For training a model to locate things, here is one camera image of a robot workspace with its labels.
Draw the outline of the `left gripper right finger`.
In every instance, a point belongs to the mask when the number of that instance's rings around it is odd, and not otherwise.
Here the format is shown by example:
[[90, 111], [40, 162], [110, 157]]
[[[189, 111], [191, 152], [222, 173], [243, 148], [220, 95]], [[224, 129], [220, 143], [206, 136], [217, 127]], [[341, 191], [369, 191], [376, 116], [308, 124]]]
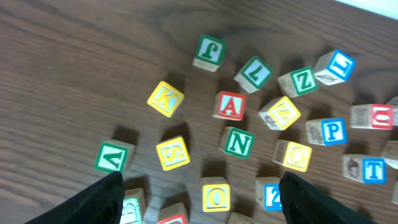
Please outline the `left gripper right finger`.
[[287, 223], [374, 224], [293, 172], [284, 173], [279, 192]]

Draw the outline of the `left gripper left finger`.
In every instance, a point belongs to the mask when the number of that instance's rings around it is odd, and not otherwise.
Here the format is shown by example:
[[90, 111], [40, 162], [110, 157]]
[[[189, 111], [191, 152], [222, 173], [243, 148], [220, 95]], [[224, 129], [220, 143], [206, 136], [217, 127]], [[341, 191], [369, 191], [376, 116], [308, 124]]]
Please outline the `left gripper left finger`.
[[114, 171], [26, 224], [119, 224], [124, 195], [122, 173]]

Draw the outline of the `yellow o block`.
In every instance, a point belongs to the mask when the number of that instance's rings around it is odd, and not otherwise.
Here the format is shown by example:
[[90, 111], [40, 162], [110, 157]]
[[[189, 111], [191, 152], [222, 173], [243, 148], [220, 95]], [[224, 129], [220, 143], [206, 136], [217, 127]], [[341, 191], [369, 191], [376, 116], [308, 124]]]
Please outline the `yellow o block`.
[[272, 161], [289, 169], [306, 172], [310, 163], [312, 148], [293, 141], [278, 139]]
[[231, 189], [224, 177], [202, 177], [204, 212], [227, 212], [231, 208]]

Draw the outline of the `green B block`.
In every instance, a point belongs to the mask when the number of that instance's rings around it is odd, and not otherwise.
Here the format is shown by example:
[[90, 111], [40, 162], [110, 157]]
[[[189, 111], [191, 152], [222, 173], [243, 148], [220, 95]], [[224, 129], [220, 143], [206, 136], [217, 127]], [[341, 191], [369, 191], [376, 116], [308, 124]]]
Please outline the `green B block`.
[[120, 224], [141, 224], [146, 211], [146, 201], [142, 188], [125, 191]]

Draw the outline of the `red U block lower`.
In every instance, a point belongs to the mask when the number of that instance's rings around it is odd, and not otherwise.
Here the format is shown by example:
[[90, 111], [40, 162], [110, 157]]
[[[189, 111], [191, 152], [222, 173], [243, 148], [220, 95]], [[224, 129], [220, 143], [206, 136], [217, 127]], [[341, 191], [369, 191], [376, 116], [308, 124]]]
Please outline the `red U block lower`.
[[157, 224], [189, 224], [184, 204], [180, 202], [161, 209]]

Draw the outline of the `blue T block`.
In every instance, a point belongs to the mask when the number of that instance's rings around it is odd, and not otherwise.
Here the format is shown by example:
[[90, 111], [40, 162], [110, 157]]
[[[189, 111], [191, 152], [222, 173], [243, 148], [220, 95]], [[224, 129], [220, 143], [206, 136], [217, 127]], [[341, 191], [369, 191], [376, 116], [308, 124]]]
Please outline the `blue T block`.
[[385, 159], [364, 154], [344, 154], [343, 177], [363, 184], [386, 184]]

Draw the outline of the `yellow S block lower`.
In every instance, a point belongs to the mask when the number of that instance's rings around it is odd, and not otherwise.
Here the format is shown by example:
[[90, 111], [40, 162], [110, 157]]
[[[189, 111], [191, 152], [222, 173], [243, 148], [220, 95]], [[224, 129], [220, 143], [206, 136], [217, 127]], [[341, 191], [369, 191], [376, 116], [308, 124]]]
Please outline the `yellow S block lower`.
[[184, 166], [190, 156], [182, 136], [176, 136], [156, 145], [156, 151], [164, 171]]

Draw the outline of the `yellow s block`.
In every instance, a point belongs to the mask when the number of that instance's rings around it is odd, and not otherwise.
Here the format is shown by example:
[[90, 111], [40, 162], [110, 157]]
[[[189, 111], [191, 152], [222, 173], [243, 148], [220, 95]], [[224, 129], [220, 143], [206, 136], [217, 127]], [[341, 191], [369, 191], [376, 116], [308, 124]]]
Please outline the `yellow s block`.
[[288, 96], [275, 98], [258, 112], [271, 130], [283, 131], [301, 117], [300, 111]]
[[190, 156], [182, 136], [176, 136], [156, 145], [156, 151], [164, 171], [184, 166]]

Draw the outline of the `green N block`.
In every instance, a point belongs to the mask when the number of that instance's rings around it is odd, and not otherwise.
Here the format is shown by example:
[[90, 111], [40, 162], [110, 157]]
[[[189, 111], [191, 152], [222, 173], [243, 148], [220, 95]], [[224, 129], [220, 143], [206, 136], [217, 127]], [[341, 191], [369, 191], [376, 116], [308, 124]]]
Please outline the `green N block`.
[[227, 126], [221, 136], [219, 150], [230, 156], [248, 159], [251, 155], [254, 140], [253, 133]]

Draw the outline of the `yellow S block upper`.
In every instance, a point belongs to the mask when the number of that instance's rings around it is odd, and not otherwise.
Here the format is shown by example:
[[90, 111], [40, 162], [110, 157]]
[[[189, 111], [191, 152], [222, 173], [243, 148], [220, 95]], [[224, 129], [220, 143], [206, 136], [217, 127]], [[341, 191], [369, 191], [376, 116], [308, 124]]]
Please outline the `yellow S block upper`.
[[283, 131], [301, 117], [300, 111], [288, 96], [275, 98], [258, 112], [271, 130]]

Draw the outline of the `green Z block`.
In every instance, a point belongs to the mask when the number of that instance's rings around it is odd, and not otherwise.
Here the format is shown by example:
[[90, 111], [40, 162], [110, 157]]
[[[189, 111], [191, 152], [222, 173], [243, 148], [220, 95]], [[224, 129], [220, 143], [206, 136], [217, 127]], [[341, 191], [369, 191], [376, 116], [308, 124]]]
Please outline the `green Z block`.
[[281, 75], [277, 79], [282, 93], [290, 98], [306, 95], [318, 90], [312, 67], [303, 67]]

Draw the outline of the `yellow K block left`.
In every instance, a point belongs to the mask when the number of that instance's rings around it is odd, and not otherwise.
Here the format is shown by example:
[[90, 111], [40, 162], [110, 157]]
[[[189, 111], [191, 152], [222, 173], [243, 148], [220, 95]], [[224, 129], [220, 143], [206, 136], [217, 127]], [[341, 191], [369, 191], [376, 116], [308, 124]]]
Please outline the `yellow K block left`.
[[147, 100], [147, 104], [171, 118], [184, 99], [184, 94], [165, 81], [161, 81]]

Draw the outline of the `green 7 block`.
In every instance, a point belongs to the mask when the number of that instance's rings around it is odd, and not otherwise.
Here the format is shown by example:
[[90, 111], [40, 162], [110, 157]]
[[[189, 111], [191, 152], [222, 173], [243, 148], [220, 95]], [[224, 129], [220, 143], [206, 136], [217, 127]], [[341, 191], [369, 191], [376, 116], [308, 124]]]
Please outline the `green 7 block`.
[[273, 73], [273, 69], [260, 57], [253, 56], [235, 75], [234, 80], [247, 93], [254, 93], [265, 85]]

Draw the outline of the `blue L block top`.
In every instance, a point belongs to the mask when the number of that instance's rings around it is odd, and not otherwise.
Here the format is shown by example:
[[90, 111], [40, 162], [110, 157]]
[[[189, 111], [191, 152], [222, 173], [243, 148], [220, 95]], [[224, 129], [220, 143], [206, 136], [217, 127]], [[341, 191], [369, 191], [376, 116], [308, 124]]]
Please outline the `blue L block top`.
[[347, 82], [355, 66], [354, 58], [340, 50], [334, 50], [317, 60], [313, 72], [315, 78], [324, 85], [336, 85]]

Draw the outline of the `green J block top left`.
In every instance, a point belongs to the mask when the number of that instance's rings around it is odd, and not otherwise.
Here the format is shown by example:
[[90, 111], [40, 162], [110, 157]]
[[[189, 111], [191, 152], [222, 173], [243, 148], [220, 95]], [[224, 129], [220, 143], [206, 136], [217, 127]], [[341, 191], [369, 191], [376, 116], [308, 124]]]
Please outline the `green J block top left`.
[[215, 72], [220, 67], [224, 53], [226, 50], [226, 42], [203, 34], [193, 58], [193, 66]]

